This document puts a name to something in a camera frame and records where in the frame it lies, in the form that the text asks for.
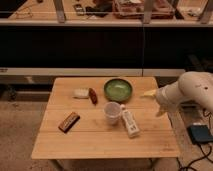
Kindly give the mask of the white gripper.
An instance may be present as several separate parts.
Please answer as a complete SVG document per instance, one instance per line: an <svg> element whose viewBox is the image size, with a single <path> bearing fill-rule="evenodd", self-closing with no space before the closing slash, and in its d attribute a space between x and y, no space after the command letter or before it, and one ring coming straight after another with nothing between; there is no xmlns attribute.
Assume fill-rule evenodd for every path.
<svg viewBox="0 0 213 171"><path fill-rule="evenodd" d="M156 101L159 103L160 106L162 106L156 113L156 117L164 115L167 112L166 109L175 109L182 101L182 93L179 90L177 83L166 85L164 87L159 88L158 90L155 89L146 91L140 97L155 98L155 96Z"/></svg>

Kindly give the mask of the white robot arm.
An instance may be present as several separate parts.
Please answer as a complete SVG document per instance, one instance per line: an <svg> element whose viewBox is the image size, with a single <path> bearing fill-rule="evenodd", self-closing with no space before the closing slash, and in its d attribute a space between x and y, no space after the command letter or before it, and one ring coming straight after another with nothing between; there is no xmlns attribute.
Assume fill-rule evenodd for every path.
<svg viewBox="0 0 213 171"><path fill-rule="evenodd" d="M145 91L141 98L153 98L159 104L156 116L173 113L178 106L193 100L213 113L213 74L209 72L185 72L177 81L161 88Z"/></svg>

